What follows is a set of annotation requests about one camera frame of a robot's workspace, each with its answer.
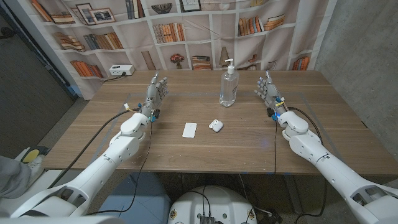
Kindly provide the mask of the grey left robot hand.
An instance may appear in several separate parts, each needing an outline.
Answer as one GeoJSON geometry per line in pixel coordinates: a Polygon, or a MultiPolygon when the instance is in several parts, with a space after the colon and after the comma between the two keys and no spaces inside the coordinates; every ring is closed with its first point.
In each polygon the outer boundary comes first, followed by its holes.
{"type": "Polygon", "coordinates": [[[141,107],[141,114],[151,117],[152,113],[159,109],[162,100],[167,95],[167,77],[158,81],[159,72],[156,72],[152,77],[149,86],[147,87],[146,99],[141,107]]]}

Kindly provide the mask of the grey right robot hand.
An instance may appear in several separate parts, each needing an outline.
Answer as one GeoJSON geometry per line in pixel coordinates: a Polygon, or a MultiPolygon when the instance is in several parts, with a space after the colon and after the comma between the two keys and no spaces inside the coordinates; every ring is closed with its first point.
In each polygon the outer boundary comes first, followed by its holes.
{"type": "Polygon", "coordinates": [[[268,70],[266,70],[265,78],[259,78],[259,81],[257,82],[257,90],[254,90],[254,92],[264,101],[264,104],[267,107],[267,115],[274,121],[277,121],[280,115],[288,111],[284,97],[274,85],[268,70]]]}

